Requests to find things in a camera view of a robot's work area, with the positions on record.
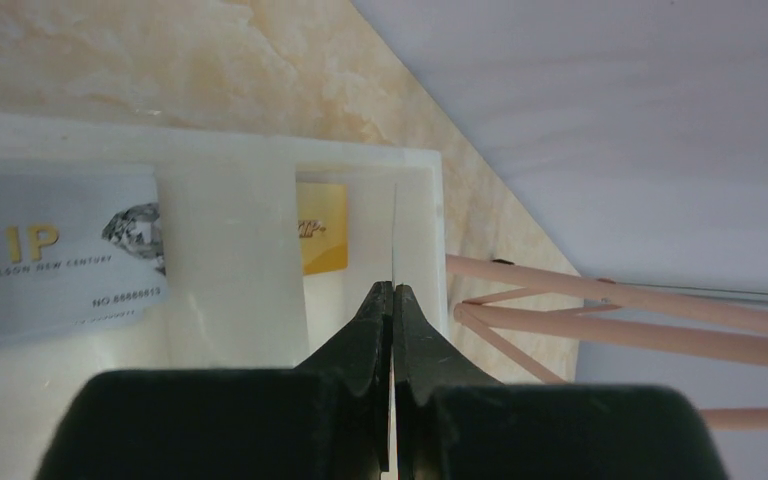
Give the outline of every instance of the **white container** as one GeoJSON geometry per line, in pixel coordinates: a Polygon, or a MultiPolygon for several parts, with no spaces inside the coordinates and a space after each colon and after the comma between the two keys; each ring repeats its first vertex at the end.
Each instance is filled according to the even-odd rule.
{"type": "Polygon", "coordinates": [[[0,166],[27,160],[153,166],[170,298],[127,326],[0,348],[0,479],[34,475],[96,373],[292,367],[375,281],[411,285],[448,335],[436,152],[0,114],[0,166]],[[346,270],[302,277],[297,179],[348,185],[346,270]]]}

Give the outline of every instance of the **beige marble tile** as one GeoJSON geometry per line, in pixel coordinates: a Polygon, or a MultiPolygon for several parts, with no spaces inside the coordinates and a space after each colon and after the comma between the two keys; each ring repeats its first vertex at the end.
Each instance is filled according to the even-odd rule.
{"type": "MultiPolygon", "coordinates": [[[[448,252],[573,272],[349,0],[0,1],[0,111],[439,150],[448,252]]],[[[450,301],[502,288],[449,279],[450,301]]],[[[576,342],[506,335],[573,376],[576,342]]],[[[453,339],[529,380],[470,332],[453,339]]]]}

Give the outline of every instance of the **gray vip card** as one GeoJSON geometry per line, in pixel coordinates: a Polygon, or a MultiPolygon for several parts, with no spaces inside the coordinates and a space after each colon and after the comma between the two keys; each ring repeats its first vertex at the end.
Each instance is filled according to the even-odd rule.
{"type": "Polygon", "coordinates": [[[151,170],[42,170],[0,172],[0,340],[133,320],[161,301],[151,170]]]}

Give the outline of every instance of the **gold card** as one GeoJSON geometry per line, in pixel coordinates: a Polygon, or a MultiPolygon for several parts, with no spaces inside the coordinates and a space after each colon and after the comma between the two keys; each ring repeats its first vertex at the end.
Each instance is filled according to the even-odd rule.
{"type": "Polygon", "coordinates": [[[296,202],[304,274],[333,272],[348,267],[346,186],[296,183],[296,202]]]}

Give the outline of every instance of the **gray surface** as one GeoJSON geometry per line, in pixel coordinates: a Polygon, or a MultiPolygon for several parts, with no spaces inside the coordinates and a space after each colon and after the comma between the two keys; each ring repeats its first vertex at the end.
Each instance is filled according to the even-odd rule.
{"type": "Polygon", "coordinates": [[[768,291],[768,1],[354,3],[582,273],[768,291]]]}
{"type": "MultiPolygon", "coordinates": [[[[619,310],[604,316],[701,327],[689,320],[634,310],[619,310]]],[[[765,367],[582,342],[577,368],[579,382],[669,385],[699,408],[768,407],[768,368],[765,367]]],[[[768,480],[768,432],[718,432],[715,441],[735,479],[768,480]]]]}

